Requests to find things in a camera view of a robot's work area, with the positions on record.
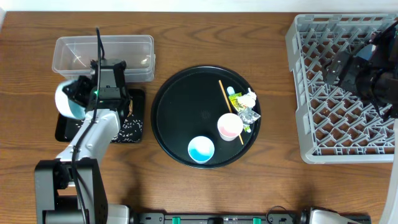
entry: black round tray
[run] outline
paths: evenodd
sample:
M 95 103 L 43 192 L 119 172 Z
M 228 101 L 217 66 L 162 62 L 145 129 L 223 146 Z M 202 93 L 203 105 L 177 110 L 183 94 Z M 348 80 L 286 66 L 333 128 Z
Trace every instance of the black round tray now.
M 258 135 L 260 119 L 251 125 L 251 133 L 241 133 L 244 145 L 239 138 L 231 142 L 221 139 L 217 121 L 229 110 L 218 80 L 222 81 L 225 92 L 229 86 L 236 93 L 243 94 L 251 88 L 234 71 L 222 67 L 197 66 L 168 79 L 152 104 L 151 123 L 156 140 L 173 159 L 187 166 L 216 168 L 230 164 L 249 150 Z M 258 100 L 253 110 L 260 114 Z M 214 156 L 205 164 L 197 164 L 188 154 L 188 143 L 196 136 L 206 136 L 215 145 Z

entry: wood grain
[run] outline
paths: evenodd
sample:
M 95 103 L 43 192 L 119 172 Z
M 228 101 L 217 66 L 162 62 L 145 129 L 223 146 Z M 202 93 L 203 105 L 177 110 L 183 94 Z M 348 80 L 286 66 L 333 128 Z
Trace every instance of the wood grain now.
M 322 206 L 368 213 L 375 223 L 386 201 L 391 164 L 307 165 L 300 158 L 295 89 L 284 35 L 295 14 L 8 12 L 0 34 L 0 223 L 35 223 L 34 167 L 67 144 L 54 138 L 51 70 L 59 37 L 150 34 L 156 72 L 145 90 L 144 139 L 110 145 L 101 173 L 110 203 L 138 212 L 264 213 Z M 171 159 L 156 142 L 149 111 L 166 79 L 198 64 L 222 65 L 255 89 L 261 130 L 238 161 L 200 170 Z

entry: white cup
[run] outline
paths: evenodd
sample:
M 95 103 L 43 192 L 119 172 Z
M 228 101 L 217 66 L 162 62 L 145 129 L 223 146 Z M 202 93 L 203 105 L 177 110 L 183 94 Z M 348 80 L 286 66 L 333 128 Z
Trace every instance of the white cup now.
M 204 164 L 213 157 L 214 144 L 204 136 L 195 137 L 188 144 L 188 154 L 195 162 Z
M 232 141 L 241 134 L 243 122 L 238 115 L 226 113 L 218 119 L 217 128 L 224 141 Z

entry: chopstick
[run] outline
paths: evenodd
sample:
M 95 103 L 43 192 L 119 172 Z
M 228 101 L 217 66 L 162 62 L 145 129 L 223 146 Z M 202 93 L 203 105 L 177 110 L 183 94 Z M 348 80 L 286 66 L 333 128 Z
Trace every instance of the chopstick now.
M 225 90 L 224 90 L 223 83 L 221 82 L 221 80 L 218 80 L 218 83 L 220 84 L 221 91 L 223 91 L 225 103 L 226 103 L 226 105 L 228 106 L 229 112 L 232 113 L 231 106 L 229 105 L 228 98 L 226 97 L 226 94 L 225 94 Z M 241 140 L 241 143 L 242 143 L 242 145 L 243 145 L 243 139 L 242 139 L 241 134 L 239 134 L 239 139 Z

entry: plastic wrapper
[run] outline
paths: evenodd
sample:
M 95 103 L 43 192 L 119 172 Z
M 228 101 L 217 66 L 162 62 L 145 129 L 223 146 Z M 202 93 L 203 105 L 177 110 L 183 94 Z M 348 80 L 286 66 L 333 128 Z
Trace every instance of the plastic wrapper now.
M 260 118 L 260 115 L 250 108 L 242 110 L 241 112 L 239 112 L 238 116 L 245 124 L 252 124 Z

